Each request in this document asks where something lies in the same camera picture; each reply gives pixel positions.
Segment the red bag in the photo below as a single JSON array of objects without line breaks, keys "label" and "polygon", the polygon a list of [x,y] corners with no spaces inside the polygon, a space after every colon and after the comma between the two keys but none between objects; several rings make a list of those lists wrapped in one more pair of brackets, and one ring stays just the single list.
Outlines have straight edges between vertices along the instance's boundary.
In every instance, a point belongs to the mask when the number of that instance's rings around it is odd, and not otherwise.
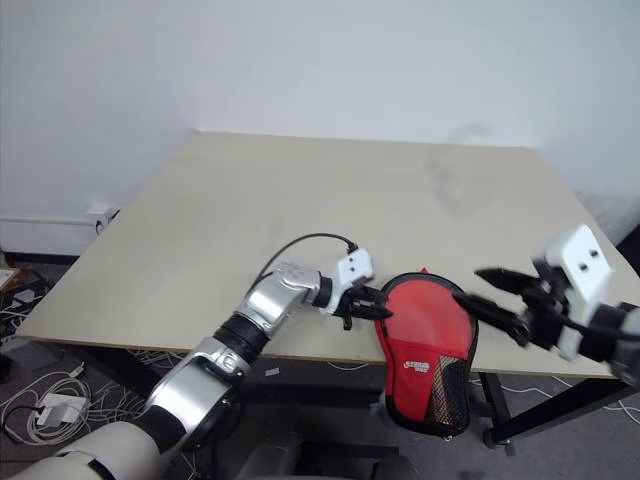
[{"label": "red bag", "polygon": [[428,273],[405,273],[382,289],[393,316],[376,322],[387,359],[385,404],[400,426],[448,437],[469,424],[469,369],[478,323],[451,297],[460,287]]}]

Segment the table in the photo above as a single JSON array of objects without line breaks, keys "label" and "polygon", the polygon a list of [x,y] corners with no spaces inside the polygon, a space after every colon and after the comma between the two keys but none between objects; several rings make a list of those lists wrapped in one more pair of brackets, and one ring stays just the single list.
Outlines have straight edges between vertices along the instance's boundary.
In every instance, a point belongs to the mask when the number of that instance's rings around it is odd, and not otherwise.
[{"label": "table", "polygon": [[[531,149],[194,133],[19,334],[189,350],[229,317],[275,250],[316,231],[346,235],[366,248],[377,272],[374,285],[427,267],[517,309],[516,297],[473,271],[501,265],[534,273],[530,257],[581,223],[593,229],[616,270],[608,301],[637,304],[640,279]],[[326,272],[343,254],[341,244],[316,239],[283,259]],[[356,320],[344,332],[340,319],[311,309],[296,314],[264,353],[384,361],[370,322]],[[608,377],[603,365],[567,363],[537,347],[522,350],[486,325],[473,368]]]}]

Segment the white label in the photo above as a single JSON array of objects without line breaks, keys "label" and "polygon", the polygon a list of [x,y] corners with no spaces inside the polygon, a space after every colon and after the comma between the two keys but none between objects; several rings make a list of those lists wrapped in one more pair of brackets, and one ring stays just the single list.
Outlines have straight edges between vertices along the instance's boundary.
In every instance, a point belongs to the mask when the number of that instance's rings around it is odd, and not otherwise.
[{"label": "white label", "polygon": [[413,368],[416,372],[427,373],[429,364],[427,362],[404,362],[404,368]]}]

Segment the mesh pocket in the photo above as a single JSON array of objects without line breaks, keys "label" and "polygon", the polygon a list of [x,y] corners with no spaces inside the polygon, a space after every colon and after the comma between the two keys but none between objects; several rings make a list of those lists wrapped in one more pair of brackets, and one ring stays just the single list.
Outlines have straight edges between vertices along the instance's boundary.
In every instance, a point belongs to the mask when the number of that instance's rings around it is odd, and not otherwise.
[{"label": "mesh pocket", "polygon": [[463,429],[469,422],[464,360],[443,355],[433,377],[426,420]]}]

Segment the wall baseboard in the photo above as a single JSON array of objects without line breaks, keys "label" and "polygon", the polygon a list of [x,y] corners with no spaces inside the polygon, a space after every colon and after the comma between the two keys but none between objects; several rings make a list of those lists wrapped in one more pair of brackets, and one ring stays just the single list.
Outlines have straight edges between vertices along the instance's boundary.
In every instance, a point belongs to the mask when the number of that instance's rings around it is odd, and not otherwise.
[{"label": "wall baseboard", "polygon": [[618,251],[640,275],[640,225],[617,246]]},{"label": "wall baseboard", "polygon": [[50,265],[73,265],[78,255],[55,255],[49,253],[2,252],[11,266],[15,263],[48,263]]}]

